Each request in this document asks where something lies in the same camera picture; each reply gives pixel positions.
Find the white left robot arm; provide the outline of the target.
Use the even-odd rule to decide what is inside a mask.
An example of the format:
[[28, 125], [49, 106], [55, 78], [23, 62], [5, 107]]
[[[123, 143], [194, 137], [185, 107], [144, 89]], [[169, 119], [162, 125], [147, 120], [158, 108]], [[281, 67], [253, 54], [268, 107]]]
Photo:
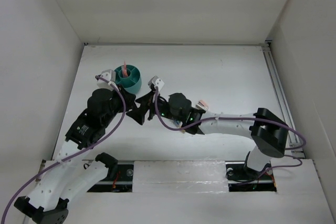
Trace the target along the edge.
[[68, 206], [96, 182], [112, 180], [118, 172], [118, 161], [107, 153], [96, 156], [79, 177], [73, 173], [82, 160], [106, 133], [114, 117], [135, 108], [135, 95], [121, 86], [116, 89], [96, 89], [87, 107], [73, 122], [57, 159], [42, 170], [38, 185], [27, 195], [18, 197], [14, 207], [34, 223], [63, 223]]

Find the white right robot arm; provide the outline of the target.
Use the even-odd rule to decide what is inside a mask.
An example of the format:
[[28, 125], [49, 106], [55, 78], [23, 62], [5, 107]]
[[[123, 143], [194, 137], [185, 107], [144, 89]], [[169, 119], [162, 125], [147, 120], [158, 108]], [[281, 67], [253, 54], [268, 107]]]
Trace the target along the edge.
[[227, 177], [238, 183], [256, 179], [270, 166], [272, 158], [285, 155], [287, 125], [268, 109], [259, 108], [256, 113], [245, 115], [224, 115], [192, 107], [182, 93], [165, 99], [154, 91], [136, 99], [136, 103], [140, 106], [127, 112], [127, 116], [140, 125], [160, 115], [179, 123], [183, 131], [192, 135], [226, 134], [253, 140], [255, 147], [248, 152], [244, 164], [227, 171]]

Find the clear glue bottle blue cap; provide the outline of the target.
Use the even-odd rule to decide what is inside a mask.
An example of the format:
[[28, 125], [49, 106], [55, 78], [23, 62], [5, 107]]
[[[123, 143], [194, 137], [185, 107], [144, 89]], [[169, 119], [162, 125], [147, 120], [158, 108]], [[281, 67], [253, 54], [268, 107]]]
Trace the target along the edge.
[[173, 120], [173, 123], [176, 127], [182, 127], [182, 122], [179, 120]]

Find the thin pink pen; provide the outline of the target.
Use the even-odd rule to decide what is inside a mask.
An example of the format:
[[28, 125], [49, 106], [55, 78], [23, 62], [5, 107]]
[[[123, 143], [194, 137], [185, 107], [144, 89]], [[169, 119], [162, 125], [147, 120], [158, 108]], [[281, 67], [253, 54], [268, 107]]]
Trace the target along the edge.
[[123, 74], [124, 78], [127, 78], [129, 76], [128, 73], [127, 73], [127, 64], [126, 64], [126, 62], [124, 62], [124, 64], [123, 64], [122, 74]]

